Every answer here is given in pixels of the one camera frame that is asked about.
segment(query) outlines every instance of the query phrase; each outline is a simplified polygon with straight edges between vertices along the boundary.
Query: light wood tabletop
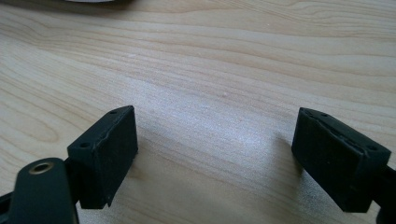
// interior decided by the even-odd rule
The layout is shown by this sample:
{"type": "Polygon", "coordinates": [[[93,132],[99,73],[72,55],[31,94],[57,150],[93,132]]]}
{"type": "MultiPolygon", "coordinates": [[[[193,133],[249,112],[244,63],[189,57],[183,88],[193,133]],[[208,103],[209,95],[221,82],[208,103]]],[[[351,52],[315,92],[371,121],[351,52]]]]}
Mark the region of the light wood tabletop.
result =
{"type": "Polygon", "coordinates": [[[394,0],[0,0],[0,195],[133,105],[139,154],[81,223],[375,223],[290,145],[308,107],[395,153],[395,71],[394,0]]]}

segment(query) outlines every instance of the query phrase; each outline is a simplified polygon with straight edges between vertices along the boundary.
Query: wooden table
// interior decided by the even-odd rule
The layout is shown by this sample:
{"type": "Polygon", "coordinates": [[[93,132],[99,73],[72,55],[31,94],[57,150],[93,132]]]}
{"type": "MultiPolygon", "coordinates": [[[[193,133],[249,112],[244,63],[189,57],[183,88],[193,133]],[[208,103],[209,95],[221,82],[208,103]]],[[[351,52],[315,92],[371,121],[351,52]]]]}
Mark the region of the wooden table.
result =
{"type": "Polygon", "coordinates": [[[290,144],[303,106],[396,152],[395,71],[393,0],[0,0],[0,195],[133,105],[140,152],[81,223],[375,223],[290,144]]]}

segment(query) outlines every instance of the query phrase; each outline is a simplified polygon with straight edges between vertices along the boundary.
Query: screw hole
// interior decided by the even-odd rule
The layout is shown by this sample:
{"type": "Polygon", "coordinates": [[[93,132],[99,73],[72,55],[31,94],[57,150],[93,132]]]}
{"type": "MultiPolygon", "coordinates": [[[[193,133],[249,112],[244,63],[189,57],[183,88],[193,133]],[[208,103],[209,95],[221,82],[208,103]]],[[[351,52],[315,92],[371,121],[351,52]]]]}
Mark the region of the screw hole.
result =
{"type": "Polygon", "coordinates": [[[29,173],[31,175],[40,175],[46,173],[48,170],[52,169],[52,167],[53,167],[52,162],[43,162],[30,169],[29,173]]]}
{"type": "Polygon", "coordinates": [[[80,147],[89,147],[90,143],[81,143],[79,146],[80,147]]]}
{"type": "Polygon", "coordinates": [[[373,147],[373,146],[367,146],[370,150],[372,150],[372,151],[377,151],[378,150],[378,148],[376,148],[376,147],[373,147]]]}

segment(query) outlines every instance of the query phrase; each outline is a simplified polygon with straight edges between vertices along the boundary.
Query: black object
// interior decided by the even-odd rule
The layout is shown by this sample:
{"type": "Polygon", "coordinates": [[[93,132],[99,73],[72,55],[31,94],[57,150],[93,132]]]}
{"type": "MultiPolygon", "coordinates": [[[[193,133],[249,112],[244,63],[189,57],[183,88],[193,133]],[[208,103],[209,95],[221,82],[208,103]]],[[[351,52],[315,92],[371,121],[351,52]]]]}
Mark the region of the black object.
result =
{"type": "Polygon", "coordinates": [[[78,223],[75,203],[101,209],[114,198],[137,153],[134,108],[112,110],[68,147],[69,158],[22,168],[0,197],[0,224],[78,223]]]}
{"type": "Polygon", "coordinates": [[[345,212],[381,206],[377,223],[396,223],[396,173],[390,151],[332,116],[300,108],[294,157],[345,212]]]}

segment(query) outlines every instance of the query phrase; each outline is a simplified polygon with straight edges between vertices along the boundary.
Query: wood grain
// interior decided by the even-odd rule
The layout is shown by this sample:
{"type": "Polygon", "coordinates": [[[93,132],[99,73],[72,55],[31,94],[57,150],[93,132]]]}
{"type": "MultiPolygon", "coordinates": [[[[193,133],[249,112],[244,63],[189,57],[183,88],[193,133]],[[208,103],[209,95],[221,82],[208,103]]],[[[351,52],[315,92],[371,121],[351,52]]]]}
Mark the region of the wood grain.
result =
{"type": "Polygon", "coordinates": [[[290,143],[304,106],[395,152],[395,71],[392,0],[0,0],[0,194],[134,105],[140,153],[81,223],[375,223],[375,203],[341,212],[290,143]]]}

